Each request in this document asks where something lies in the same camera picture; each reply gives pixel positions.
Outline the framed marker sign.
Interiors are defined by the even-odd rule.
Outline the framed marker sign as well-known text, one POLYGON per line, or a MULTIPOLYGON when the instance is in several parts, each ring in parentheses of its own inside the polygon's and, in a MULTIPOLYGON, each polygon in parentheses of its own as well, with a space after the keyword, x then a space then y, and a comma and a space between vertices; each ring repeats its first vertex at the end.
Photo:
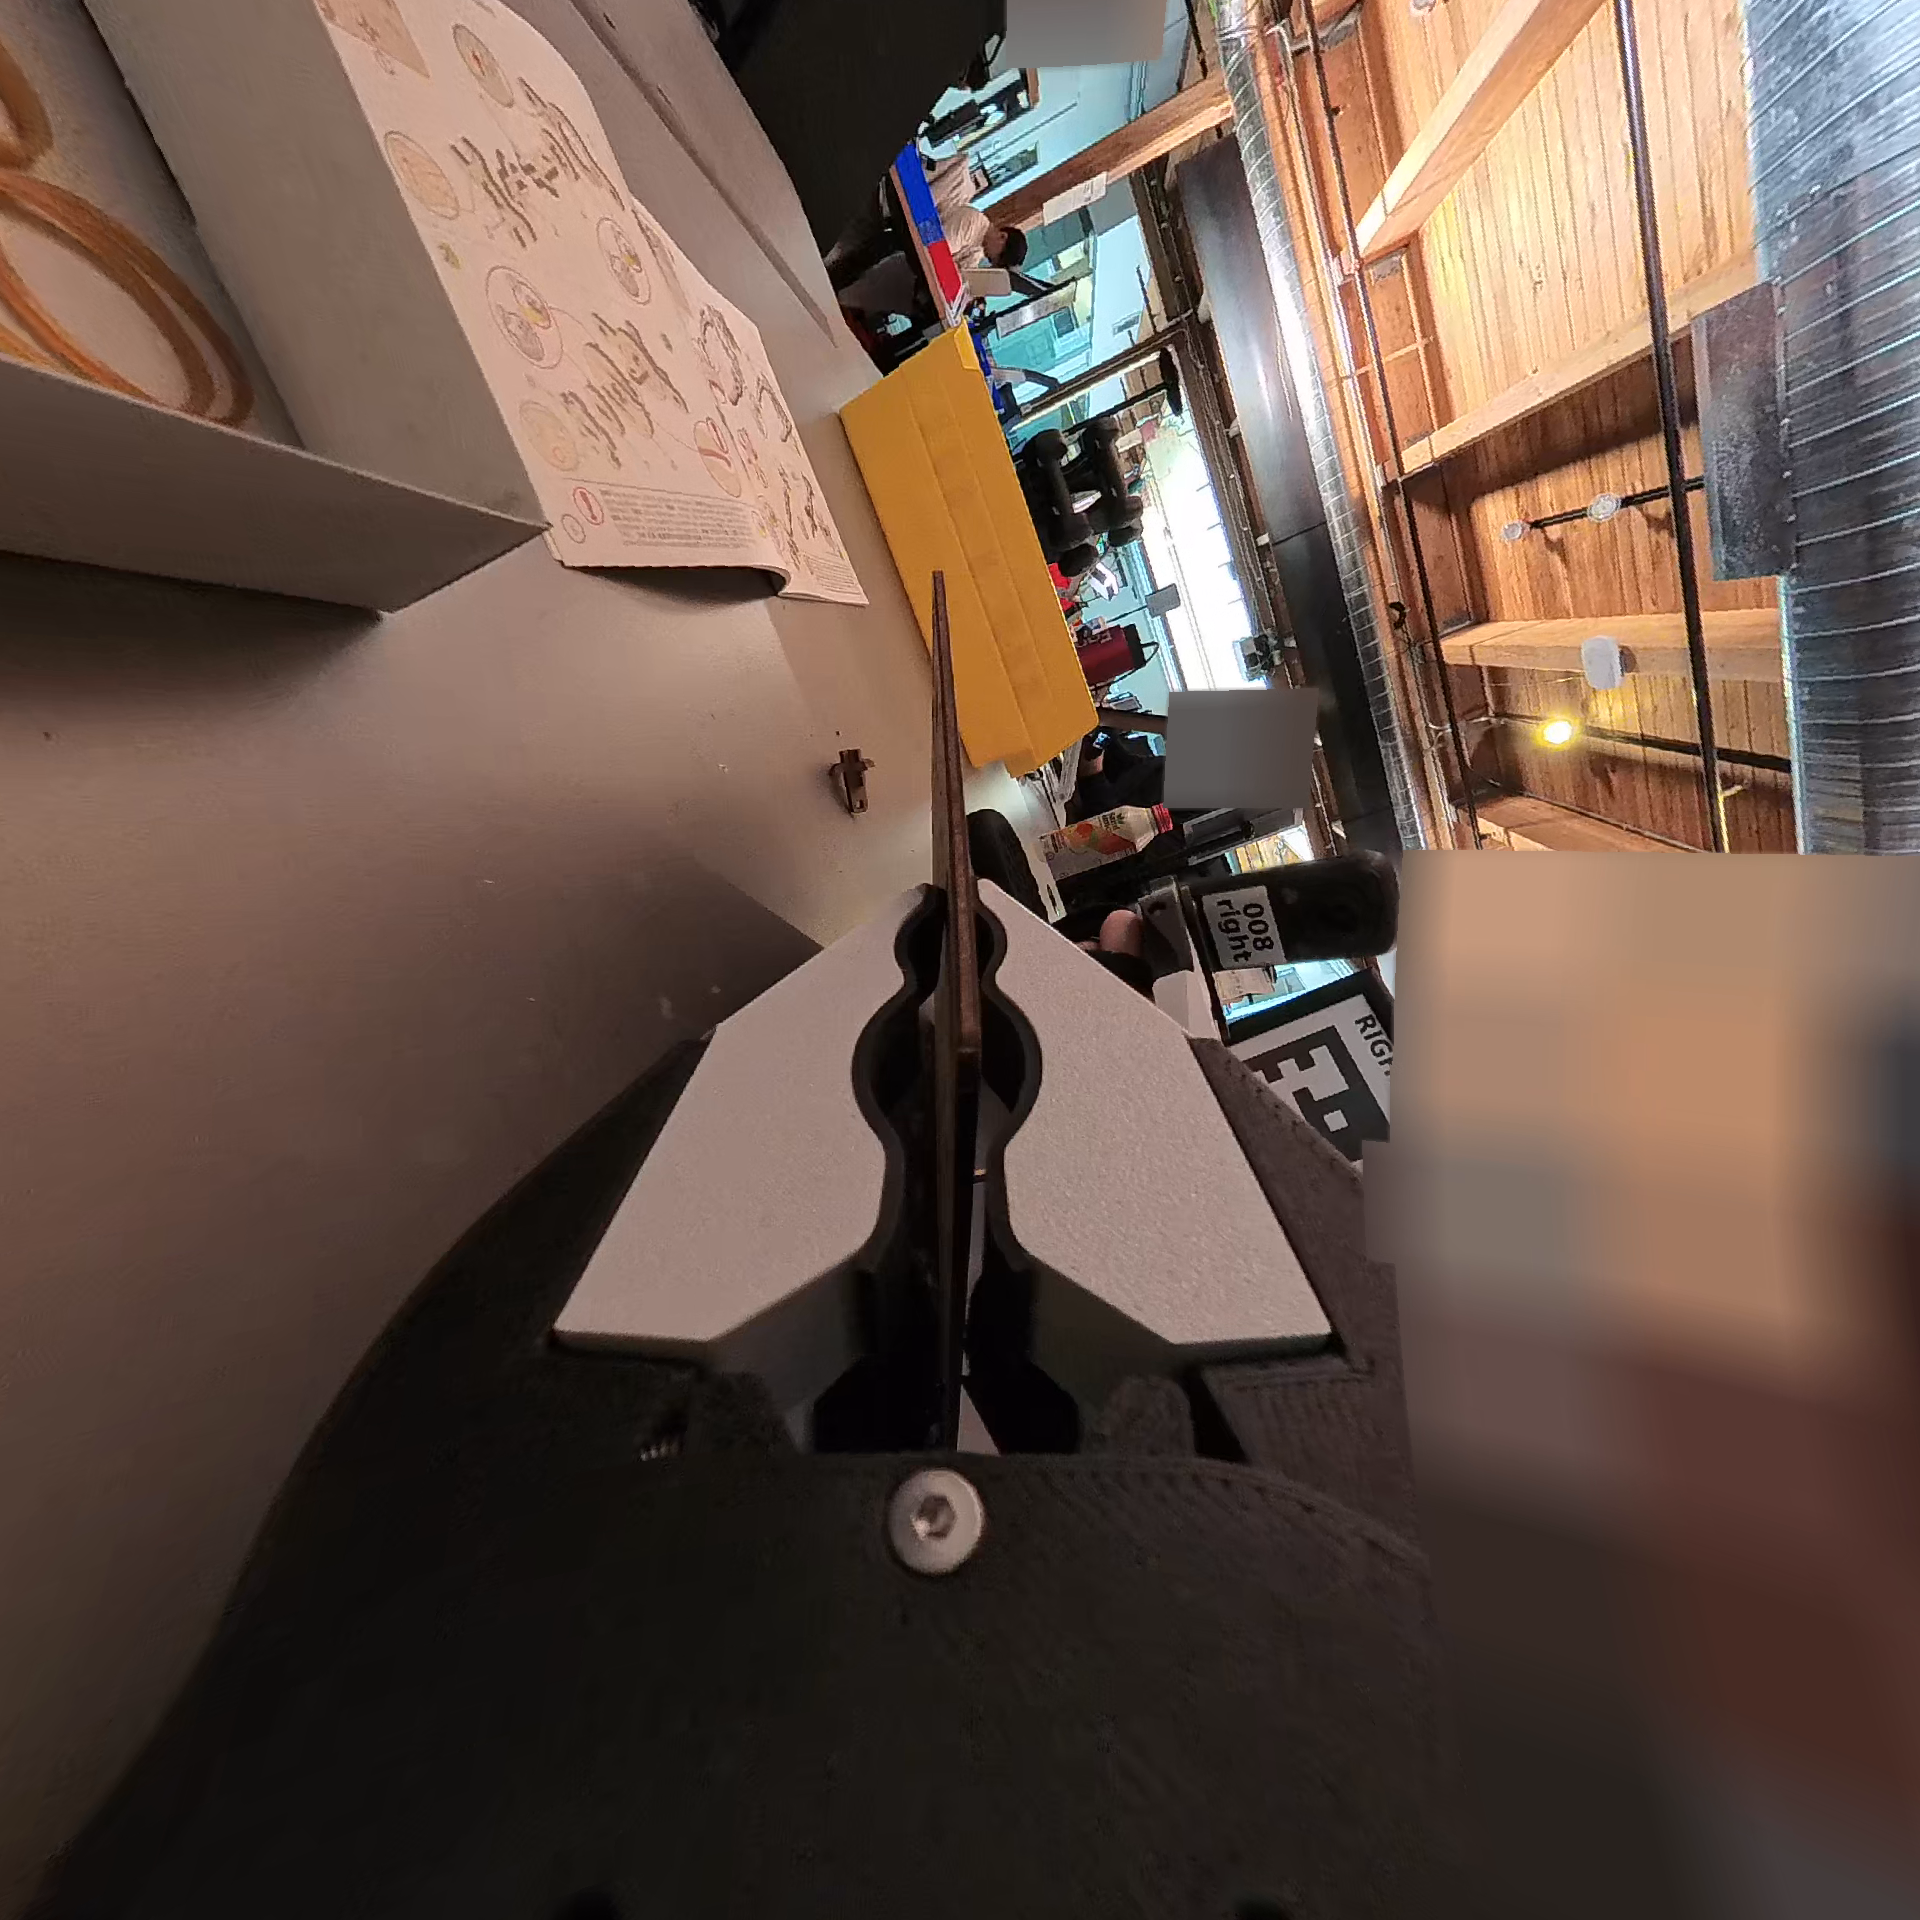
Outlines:
POLYGON ((1232 1020, 1228 1047, 1347 1161, 1389 1139, 1395 997, 1376 971, 1232 1020))

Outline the black dumbbells rack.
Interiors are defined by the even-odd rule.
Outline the black dumbbells rack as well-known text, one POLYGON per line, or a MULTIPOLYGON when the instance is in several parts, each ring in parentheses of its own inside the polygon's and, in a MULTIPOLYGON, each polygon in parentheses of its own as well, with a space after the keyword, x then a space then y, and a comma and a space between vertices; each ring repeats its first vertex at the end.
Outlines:
POLYGON ((1118 442, 1116 421, 1102 416, 1084 423, 1076 442, 1047 428, 1014 448, 1014 475, 1041 559, 1064 584, 1076 584, 1104 554, 1142 540, 1145 505, 1121 475, 1118 442))

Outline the plastic drink bottle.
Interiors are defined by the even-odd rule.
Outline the plastic drink bottle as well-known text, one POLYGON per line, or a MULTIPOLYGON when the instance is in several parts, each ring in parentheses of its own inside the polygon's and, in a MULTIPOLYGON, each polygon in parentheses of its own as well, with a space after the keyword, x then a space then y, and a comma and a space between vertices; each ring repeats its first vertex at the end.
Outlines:
POLYGON ((1068 823, 1039 840, 1039 857, 1055 884, 1108 868, 1147 848, 1173 828, 1165 805, 1110 807, 1085 821, 1068 823))

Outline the large wooden parts sheet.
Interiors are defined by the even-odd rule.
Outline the large wooden parts sheet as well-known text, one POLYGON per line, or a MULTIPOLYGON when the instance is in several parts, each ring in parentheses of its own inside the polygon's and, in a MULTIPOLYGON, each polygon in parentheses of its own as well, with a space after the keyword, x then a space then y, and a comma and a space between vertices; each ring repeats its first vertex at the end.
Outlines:
POLYGON ((932 1196, 937 1306, 937 1447, 958 1450, 961 1421, 968 1263, 976 1203, 980 1067, 980 978, 976 959, 976 879, 968 853, 965 747, 953 684, 945 576, 931 573, 931 850, 941 897, 941 964, 932 991, 932 1196))

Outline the white cardboard box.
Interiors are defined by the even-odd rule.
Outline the white cardboard box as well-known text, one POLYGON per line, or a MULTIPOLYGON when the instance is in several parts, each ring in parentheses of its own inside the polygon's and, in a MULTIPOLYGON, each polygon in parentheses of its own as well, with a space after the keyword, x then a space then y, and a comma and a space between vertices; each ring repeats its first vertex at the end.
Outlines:
MULTIPOLYGON (((4 552, 392 612, 544 528, 316 4, 4 4, 39 171, 135 228, 239 349, 216 426, 4 357, 4 552)), ((165 400, 155 327, 4 215, 61 325, 165 400)))

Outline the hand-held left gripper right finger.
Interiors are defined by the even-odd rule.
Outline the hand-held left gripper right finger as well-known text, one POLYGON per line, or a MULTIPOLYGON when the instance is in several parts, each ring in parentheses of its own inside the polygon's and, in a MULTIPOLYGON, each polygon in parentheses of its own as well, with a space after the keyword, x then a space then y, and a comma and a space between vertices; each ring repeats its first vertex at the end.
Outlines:
POLYGON ((966 1411, 999 1452, 1075 1452, 1110 1392, 1334 1359, 1334 1328, 1196 1045, 1216 999, 1171 892, 1141 993, 979 884, 983 1010, 1012 1091, 983 1160, 966 1411))

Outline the printed instruction booklet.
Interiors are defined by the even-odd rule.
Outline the printed instruction booklet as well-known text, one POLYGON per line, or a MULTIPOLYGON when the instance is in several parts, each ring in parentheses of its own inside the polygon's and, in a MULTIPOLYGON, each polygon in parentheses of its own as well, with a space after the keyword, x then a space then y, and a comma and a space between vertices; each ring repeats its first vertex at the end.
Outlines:
POLYGON ((636 201, 584 88, 516 12, 319 3, 551 559, 753 569, 862 609, 753 323, 636 201))

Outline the slim silver ventilation duct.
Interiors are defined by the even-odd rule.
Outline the slim silver ventilation duct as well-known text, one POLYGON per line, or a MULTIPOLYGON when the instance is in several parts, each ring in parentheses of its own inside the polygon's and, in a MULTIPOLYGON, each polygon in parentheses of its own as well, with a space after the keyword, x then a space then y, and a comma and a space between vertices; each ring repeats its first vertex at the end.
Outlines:
POLYGON ((1350 736, 1350 765, 1359 769, 1359 746, 1371 738, 1381 763, 1382 807, 1395 821, 1395 850, 1433 844, 1433 807, 1417 765, 1407 759, 1400 708, 1381 635, 1382 611, 1369 569, 1357 501, 1336 437, 1323 357, 1311 329, 1311 276, 1304 243, 1287 201, 1279 169, 1279 111, 1265 99, 1275 89, 1265 75, 1265 35, 1259 4, 1224 3, 1216 9, 1220 71, 1232 99, 1232 121, 1241 168, 1249 188, 1270 297, 1277 309, 1287 377, 1303 419, 1304 460, 1311 473, 1311 515, 1308 535, 1320 537, 1334 578, 1336 618, 1333 660, 1339 668, 1333 703, 1339 719, 1361 728, 1350 736))

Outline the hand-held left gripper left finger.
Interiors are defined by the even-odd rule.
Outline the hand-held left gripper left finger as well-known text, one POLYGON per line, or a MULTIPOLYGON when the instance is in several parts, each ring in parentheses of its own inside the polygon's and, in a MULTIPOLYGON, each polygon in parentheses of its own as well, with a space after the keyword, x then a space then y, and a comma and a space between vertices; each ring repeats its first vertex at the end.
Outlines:
POLYGON ((939 1437, 921 884, 709 1035, 567 1296, 565 1353, 747 1377, 823 1450, 939 1437))

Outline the wide silver ventilation duct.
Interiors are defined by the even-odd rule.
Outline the wide silver ventilation duct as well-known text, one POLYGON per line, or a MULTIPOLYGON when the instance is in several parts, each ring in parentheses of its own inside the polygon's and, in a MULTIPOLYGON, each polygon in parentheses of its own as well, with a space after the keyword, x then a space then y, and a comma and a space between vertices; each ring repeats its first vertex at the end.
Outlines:
POLYGON ((1748 184, 1777 289, 1781 586, 1806 853, 1918 850, 1918 4, 1743 4, 1748 184))

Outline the yellow plastic bin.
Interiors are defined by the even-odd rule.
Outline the yellow plastic bin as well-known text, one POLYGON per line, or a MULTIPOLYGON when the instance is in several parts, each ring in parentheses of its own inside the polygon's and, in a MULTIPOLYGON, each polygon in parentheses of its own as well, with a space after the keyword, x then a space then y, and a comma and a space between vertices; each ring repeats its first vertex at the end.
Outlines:
POLYGON ((1096 716, 972 337, 937 333, 839 419, 924 641, 944 576, 966 759, 1035 776, 1096 716))

